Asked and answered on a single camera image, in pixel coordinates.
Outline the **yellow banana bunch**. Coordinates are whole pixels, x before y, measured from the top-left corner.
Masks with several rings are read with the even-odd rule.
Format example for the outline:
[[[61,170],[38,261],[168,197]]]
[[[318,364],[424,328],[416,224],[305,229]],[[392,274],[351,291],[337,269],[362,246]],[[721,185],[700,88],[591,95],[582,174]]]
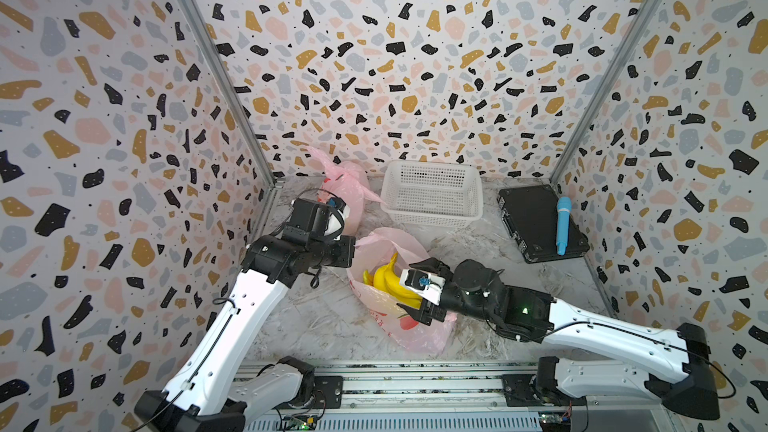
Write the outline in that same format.
[[[399,303],[414,309],[419,309],[422,303],[422,298],[400,284],[400,277],[396,274],[398,257],[399,254],[395,252],[387,264],[378,267],[374,272],[365,270],[363,272],[363,281],[366,285],[373,286],[381,292],[388,293]]]

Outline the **pink plastic bag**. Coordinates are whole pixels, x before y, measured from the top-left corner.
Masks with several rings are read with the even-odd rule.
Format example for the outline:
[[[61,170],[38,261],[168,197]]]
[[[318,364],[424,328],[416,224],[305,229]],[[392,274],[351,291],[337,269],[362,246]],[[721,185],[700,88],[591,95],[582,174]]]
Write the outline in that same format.
[[[366,202],[382,203],[383,200],[371,189],[365,170],[357,163],[342,161],[336,164],[328,154],[317,148],[308,147],[307,150],[313,159],[321,163],[325,172],[323,192],[319,192],[318,197],[322,201],[340,197],[346,203],[345,210],[349,211],[343,234],[356,235]]]
[[[434,321],[429,326],[421,324],[406,313],[407,305],[363,281],[365,270],[374,272],[387,264],[395,252],[399,254],[396,264],[399,277],[410,264],[429,257],[427,250],[409,233],[395,228],[377,228],[356,242],[352,266],[346,270],[349,285],[380,328],[398,345],[409,352],[439,354],[453,332],[457,319],[454,313],[448,314],[443,322]]]

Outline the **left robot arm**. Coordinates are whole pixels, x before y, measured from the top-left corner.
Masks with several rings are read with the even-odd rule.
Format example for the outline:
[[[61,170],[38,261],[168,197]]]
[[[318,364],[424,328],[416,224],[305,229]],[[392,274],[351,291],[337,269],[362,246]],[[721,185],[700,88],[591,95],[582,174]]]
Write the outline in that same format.
[[[273,410],[303,410],[319,402],[312,365],[286,356],[257,376],[235,375],[266,319],[302,275],[319,284],[323,267],[347,268],[355,239],[345,234],[349,205],[322,190],[298,196],[291,214],[255,240],[241,262],[234,288],[217,298],[221,310],[202,342],[161,390],[142,394],[134,412],[149,431],[242,431]]]

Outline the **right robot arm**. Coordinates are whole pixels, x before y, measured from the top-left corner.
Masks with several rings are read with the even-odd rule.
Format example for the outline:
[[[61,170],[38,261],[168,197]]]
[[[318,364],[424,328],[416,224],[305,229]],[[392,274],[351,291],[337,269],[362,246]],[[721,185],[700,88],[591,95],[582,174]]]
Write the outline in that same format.
[[[537,398],[561,405],[588,396],[648,399],[683,417],[715,421],[723,396],[704,329],[645,327],[596,314],[548,293],[511,286],[475,260],[450,268],[438,259],[403,270],[401,285],[417,294],[406,311],[429,325],[455,312],[484,322],[501,338],[583,349],[597,361],[545,356],[532,380]]]

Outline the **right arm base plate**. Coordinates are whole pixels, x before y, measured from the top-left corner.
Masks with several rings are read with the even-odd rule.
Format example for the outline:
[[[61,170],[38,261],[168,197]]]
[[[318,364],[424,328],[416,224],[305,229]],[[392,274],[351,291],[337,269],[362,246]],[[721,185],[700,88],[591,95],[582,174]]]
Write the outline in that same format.
[[[584,406],[584,397],[573,398],[556,388],[539,386],[533,373],[515,373],[501,376],[502,392],[508,407]]]

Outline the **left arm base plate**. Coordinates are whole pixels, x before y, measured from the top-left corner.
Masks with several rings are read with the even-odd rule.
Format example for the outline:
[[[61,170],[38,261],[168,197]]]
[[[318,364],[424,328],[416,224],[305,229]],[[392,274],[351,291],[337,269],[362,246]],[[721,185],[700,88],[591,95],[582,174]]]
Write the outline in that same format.
[[[342,376],[314,376],[303,380],[297,396],[283,403],[281,408],[296,412],[311,409],[339,409],[342,404],[343,386]]]

